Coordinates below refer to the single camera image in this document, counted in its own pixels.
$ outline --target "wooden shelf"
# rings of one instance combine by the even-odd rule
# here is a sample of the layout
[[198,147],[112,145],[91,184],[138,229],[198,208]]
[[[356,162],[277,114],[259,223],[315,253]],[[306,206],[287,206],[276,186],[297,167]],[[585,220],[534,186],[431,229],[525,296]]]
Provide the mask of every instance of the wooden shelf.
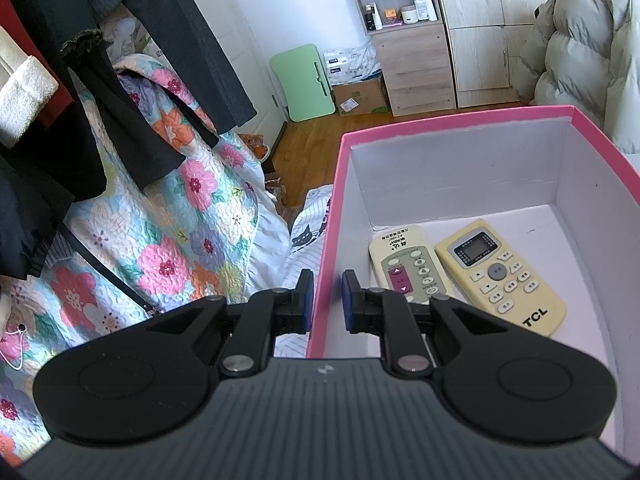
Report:
[[442,25],[442,20],[437,22],[430,22],[429,20],[423,20],[422,22],[405,23],[404,25],[396,25],[395,27],[381,28],[380,30],[368,30],[367,36],[375,36],[376,34],[384,34],[385,32],[392,32],[393,30],[405,30],[406,28],[423,27],[425,25]]

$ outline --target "metal screw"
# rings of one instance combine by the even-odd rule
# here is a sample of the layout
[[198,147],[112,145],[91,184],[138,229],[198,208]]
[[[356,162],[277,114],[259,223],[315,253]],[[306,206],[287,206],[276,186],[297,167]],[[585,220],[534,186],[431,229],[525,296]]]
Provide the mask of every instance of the metal screw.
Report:
[[226,357],[222,361],[222,365],[225,367],[225,370],[229,370],[230,372],[245,372],[254,365],[254,360],[248,355],[235,354]]
[[421,372],[431,366],[431,361],[421,355],[403,355],[398,359],[398,366],[407,372]]

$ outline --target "floral fabric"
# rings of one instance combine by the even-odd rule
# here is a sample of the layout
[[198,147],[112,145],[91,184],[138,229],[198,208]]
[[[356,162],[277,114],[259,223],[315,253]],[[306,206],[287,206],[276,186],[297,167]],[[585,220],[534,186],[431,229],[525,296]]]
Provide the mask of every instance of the floral fabric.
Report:
[[[261,215],[255,186],[262,183],[264,192],[260,164],[233,132],[221,134],[214,149],[204,143],[166,92],[189,105],[210,131],[215,127],[172,70],[143,54],[127,56],[115,68],[145,119],[186,161],[141,192],[109,140],[94,99],[85,93],[82,102],[108,186],[103,195],[74,204],[65,223],[161,312],[207,294],[223,294],[232,303],[244,300],[251,292],[247,267]],[[22,369],[0,361],[0,453],[17,465],[48,440],[32,394],[40,367],[59,352],[145,320],[146,314],[78,254],[38,279],[0,278],[0,286],[12,297],[7,331],[19,323],[27,327]],[[0,351],[18,364],[20,337],[4,334]]]

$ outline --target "tcl logo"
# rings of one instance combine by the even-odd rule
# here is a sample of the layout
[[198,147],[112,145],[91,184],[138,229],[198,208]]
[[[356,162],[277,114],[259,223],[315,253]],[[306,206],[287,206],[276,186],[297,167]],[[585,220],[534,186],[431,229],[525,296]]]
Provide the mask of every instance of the tcl logo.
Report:
[[535,323],[537,321],[540,321],[542,316],[544,316],[547,312],[548,312],[548,310],[542,310],[541,308],[539,308],[533,314],[531,314],[531,316],[527,317],[527,319],[525,319],[522,322],[522,324],[523,325],[527,325],[527,326],[531,326],[532,322]]

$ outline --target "purple button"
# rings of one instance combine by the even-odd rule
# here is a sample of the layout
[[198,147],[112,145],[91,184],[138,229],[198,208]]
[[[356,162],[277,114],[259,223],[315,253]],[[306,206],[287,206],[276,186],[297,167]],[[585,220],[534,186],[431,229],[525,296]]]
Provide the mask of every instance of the purple button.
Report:
[[409,276],[406,273],[406,269],[403,266],[391,269],[388,274],[394,291],[402,294],[408,294],[409,292],[414,291],[414,288],[411,286]]

